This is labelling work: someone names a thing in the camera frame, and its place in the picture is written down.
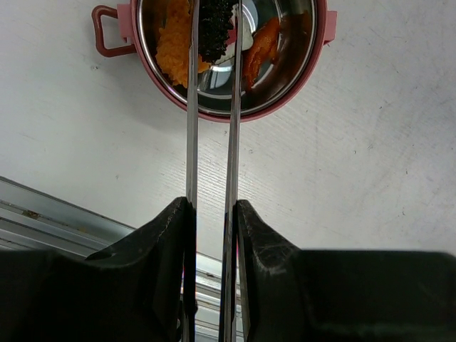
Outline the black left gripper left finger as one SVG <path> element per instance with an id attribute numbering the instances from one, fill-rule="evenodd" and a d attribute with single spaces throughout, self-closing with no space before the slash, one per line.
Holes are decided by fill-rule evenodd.
<path id="1" fill-rule="evenodd" d="M 78 260 L 1 253 L 3 341 L 193 341 L 196 229 L 174 199 L 156 218 Z"/>

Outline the stainless steel tongs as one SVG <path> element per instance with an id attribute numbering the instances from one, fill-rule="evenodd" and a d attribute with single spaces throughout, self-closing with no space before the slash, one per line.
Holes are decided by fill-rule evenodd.
<path id="1" fill-rule="evenodd" d="M 238 195 L 239 173 L 239 131 L 241 123 L 242 96 L 242 38 L 243 38 L 243 3 L 238 1 L 235 6 L 234 25 L 236 41 L 234 47 L 234 65 L 231 77 L 232 104 L 227 136 L 221 138 L 222 146 L 217 147 L 218 139 L 214 133 L 203 134 L 203 156 L 198 155 L 198 123 L 197 110 L 197 43 L 198 19 L 200 3 L 192 1 L 190 5 L 191 34 L 189 48 L 189 70 L 187 87 L 187 154 L 186 154 L 186 197 L 190 208 L 190 240 L 185 247 L 182 340 L 194 341 L 196 336 L 196 269 L 197 269 L 197 181 L 203 177 L 203 185 L 209 186 L 203 192 L 204 197 L 213 195 L 216 190 L 225 190 L 224 219 L 219 223 L 223 232 L 215 234 L 204 224 L 204 232 L 208 238 L 202 239 L 202 253 L 207 256 L 216 254 L 222 262 L 220 310 L 219 310 L 219 341 L 235 341 L 237 339 L 237 228 L 234 223 L 235 204 Z M 221 237 L 220 252 L 214 239 Z"/>

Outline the black seaweed roll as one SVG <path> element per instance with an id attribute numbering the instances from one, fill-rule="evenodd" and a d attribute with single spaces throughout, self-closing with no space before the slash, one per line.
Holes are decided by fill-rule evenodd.
<path id="1" fill-rule="evenodd" d="M 215 63 L 224 54 L 229 31 L 234 28 L 231 17 L 236 1 L 201 0 L 199 4 L 198 52 L 204 62 Z"/>

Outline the orange fried food piece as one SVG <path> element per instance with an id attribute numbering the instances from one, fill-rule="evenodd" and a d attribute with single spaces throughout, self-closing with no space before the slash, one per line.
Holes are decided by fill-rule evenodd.
<path id="1" fill-rule="evenodd" d="M 159 29 L 155 55 L 158 66 L 172 84 L 184 88 L 188 84 L 191 20 L 189 1 L 169 1 L 165 27 Z"/>

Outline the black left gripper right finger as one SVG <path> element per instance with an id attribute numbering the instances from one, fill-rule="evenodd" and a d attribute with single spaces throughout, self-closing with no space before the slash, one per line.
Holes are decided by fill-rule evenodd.
<path id="1" fill-rule="evenodd" d="M 237 203 L 247 341 L 453 341 L 455 258 L 300 249 Z"/>

